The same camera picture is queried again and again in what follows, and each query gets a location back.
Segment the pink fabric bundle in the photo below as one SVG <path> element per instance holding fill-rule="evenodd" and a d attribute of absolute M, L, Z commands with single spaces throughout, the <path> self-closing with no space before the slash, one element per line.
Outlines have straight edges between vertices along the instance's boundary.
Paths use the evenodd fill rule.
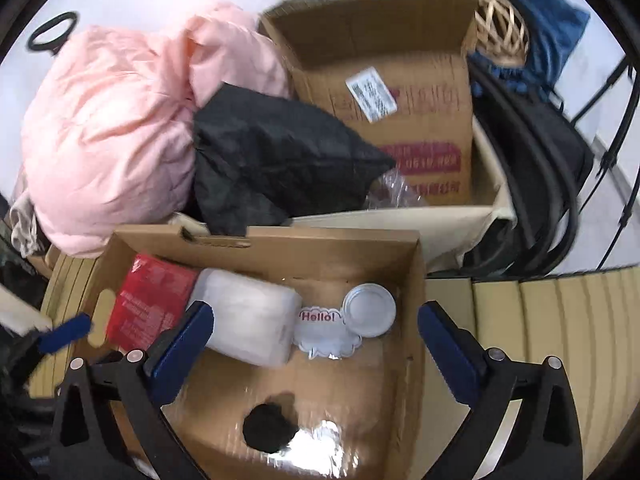
<path fill-rule="evenodd" d="M 165 34 L 91 27 L 69 39 L 22 126 L 30 197 L 54 245 L 96 256 L 116 225 L 183 208 L 192 116 L 222 82 L 289 95 L 280 57 L 255 25 L 222 3 Z"/>

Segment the black loop handle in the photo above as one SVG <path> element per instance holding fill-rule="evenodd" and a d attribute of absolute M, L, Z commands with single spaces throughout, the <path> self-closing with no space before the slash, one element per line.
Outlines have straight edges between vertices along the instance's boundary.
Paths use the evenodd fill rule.
<path fill-rule="evenodd" d="M 51 30 L 56 25 L 59 25 L 66 20 L 71 20 L 71 24 L 67 28 L 65 32 L 63 32 L 60 36 L 58 36 L 55 40 L 48 41 L 47 43 L 36 43 L 37 37 L 41 34 L 44 34 L 48 30 Z M 56 16 L 52 20 L 49 20 L 44 25 L 39 26 L 36 30 L 33 31 L 33 34 L 30 35 L 29 41 L 27 41 L 27 48 L 32 52 L 42 52 L 44 50 L 50 50 L 51 53 L 55 56 L 58 54 L 62 46 L 66 43 L 66 40 L 69 39 L 69 36 L 76 28 L 78 24 L 78 13 L 77 12 L 64 12 L 59 16 Z"/>

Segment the white package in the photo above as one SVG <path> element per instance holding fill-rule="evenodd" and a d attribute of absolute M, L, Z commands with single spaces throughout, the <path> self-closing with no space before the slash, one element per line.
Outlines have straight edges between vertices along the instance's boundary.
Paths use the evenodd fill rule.
<path fill-rule="evenodd" d="M 293 331 L 302 307 L 286 286 L 220 269 L 204 269 L 189 304 L 208 303 L 215 317 L 207 347 L 246 363 L 278 367 L 289 361 Z"/>

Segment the red package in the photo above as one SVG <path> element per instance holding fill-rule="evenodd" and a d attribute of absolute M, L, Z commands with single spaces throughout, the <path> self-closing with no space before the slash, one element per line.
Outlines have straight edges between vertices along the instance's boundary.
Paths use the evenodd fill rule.
<path fill-rule="evenodd" d="M 197 277 L 196 270 L 137 254 L 116 298 L 107 339 L 126 352 L 147 350 L 178 323 Z"/>

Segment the round container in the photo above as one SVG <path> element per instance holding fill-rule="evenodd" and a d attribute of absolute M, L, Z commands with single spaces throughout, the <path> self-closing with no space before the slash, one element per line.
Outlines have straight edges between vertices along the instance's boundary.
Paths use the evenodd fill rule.
<path fill-rule="evenodd" d="M 347 328 L 362 337 L 378 337 L 391 328 L 396 302 L 385 287 L 363 283 L 352 288 L 342 302 Z"/>

